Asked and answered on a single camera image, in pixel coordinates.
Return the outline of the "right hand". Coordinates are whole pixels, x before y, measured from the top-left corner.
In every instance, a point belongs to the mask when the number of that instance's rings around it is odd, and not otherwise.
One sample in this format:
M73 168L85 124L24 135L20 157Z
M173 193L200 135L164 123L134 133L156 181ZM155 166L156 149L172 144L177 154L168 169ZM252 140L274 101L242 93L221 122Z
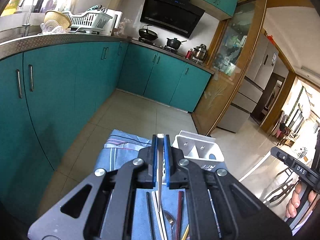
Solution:
M302 184L301 184L301 182L299 182L293 191L291 199L289 200L289 202L286 205L286 209L285 209L286 218L295 218L296 217L297 209L300 206L299 194L300 194L301 190L302 190ZM311 191L308 196L308 201L312 204L312 206L310 207L311 210L313 210L315 208L315 206L317 205L316 199L317 199L317 193L315 193L314 191Z

